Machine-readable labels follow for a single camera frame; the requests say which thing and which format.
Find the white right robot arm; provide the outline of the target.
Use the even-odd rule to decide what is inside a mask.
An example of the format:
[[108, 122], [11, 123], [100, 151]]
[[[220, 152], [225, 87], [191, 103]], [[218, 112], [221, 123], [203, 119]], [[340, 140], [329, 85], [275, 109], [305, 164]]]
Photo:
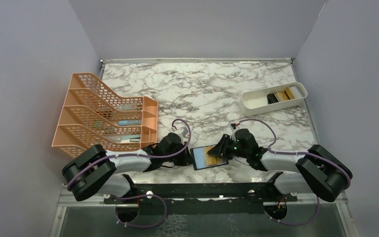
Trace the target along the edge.
[[207, 154], [226, 160], [245, 158], [255, 170], [280, 171], [281, 174], [265, 187], [265, 195], [272, 201], [289, 193], [314, 193], [324, 201], [333, 202], [349, 187], [353, 177], [352, 172], [321, 145], [313, 145], [306, 152], [271, 152], [259, 146], [246, 128], [223, 135]]

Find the black card holder wallet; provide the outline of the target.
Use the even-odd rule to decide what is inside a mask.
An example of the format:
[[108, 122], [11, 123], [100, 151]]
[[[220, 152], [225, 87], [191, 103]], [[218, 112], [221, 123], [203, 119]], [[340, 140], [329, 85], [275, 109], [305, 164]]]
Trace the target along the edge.
[[191, 148], [190, 155], [192, 157], [192, 164], [194, 170], [202, 170], [207, 168], [213, 168], [223, 165], [228, 165], [228, 160], [222, 158], [216, 158], [207, 154], [214, 145]]

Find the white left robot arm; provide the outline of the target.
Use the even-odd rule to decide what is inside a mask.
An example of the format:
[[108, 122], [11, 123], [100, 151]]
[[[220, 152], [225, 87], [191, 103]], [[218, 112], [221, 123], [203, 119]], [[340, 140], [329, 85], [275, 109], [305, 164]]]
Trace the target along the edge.
[[135, 185], [127, 172], [149, 172], [172, 163], [192, 163], [188, 143], [190, 132], [178, 129], [168, 133], [159, 143], [133, 152], [113, 152], [94, 145], [62, 169], [68, 186], [77, 201], [95, 194], [106, 194], [128, 203], [135, 198]]

